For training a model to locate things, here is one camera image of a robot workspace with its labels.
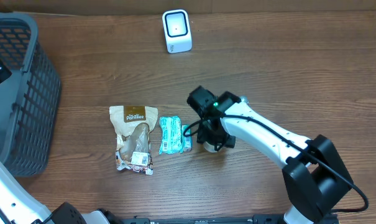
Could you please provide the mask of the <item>brown snack packet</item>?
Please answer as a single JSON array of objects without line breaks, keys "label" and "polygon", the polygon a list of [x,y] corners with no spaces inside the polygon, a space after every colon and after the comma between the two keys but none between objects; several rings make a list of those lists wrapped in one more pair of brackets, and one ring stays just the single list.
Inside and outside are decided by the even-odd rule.
[{"label": "brown snack packet", "polygon": [[158,109],[150,106],[111,106],[109,118],[116,133],[116,169],[153,174],[150,133]]}]

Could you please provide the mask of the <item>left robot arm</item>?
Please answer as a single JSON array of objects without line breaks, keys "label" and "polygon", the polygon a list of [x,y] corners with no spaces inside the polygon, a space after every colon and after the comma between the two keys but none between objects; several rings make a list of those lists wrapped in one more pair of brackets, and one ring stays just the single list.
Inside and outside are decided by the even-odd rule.
[{"label": "left robot arm", "polygon": [[[0,60],[0,84],[7,82],[13,74]],[[0,129],[6,136],[11,134],[10,146],[6,146],[6,138],[0,137],[0,143],[6,149],[14,145],[14,132],[16,124],[11,124],[11,129]],[[74,206],[65,202],[56,210],[50,210],[33,198],[18,183],[0,160],[0,223],[110,223],[105,214],[96,210],[91,213],[81,214]]]}]

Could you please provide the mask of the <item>small teal white box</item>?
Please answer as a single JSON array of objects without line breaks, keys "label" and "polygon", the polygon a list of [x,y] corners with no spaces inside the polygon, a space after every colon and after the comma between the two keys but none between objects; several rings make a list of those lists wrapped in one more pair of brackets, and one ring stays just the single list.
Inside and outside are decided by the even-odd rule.
[{"label": "small teal white box", "polygon": [[192,149],[191,130],[188,129],[187,124],[181,126],[181,144],[183,152],[189,152]]}]

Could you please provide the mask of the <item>yellow dish soap bottle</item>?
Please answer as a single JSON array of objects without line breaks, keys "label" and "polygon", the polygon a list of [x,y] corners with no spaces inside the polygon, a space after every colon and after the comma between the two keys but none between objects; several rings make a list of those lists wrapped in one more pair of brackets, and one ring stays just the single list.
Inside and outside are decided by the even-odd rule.
[{"label": "yellow dish soap bottle", "polygon": [[240,96],[241,102],[249,104],[249,100],[246,96]]}]

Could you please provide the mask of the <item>green lid jar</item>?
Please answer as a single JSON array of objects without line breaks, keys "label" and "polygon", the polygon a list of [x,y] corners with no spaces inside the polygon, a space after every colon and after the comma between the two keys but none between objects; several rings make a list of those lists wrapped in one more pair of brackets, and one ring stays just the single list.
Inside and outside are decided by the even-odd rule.
[{"label": "green lid jar", "polygon": [[203,147],[204,147],[205,150],[207,150],[208,152],[212,152],[212,153],[217,152],[217,148],[218,148],[217,146],[214,146],[214,145],[212,145],[208,142],[205,142],[203,144]]}]

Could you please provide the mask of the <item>teal white pouch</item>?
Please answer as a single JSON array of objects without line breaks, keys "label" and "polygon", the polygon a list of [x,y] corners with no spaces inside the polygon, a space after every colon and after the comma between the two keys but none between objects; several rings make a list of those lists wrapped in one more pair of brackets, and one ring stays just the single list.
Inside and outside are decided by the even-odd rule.
[{"label": "teal white pouch", "polygon": [[177,116],[160,117],[159,125],[162,130],[159,154],[182,153],[181,119]]}]

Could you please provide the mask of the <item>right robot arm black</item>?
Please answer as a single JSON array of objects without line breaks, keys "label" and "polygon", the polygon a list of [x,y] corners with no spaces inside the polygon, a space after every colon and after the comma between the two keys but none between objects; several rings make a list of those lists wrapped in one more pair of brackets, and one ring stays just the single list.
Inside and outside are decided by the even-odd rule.
[{"label": "right robot arm black", "polygon": [[309,139],[287,131],[228,91],[216,96],[199,86],[187,103],[200,117],[195,134],[207,151],[233,148],[240,139],[281,168],[292,206],[280,223],[328,223],[334,206],[352,188],[346,166],[325,136]]}]

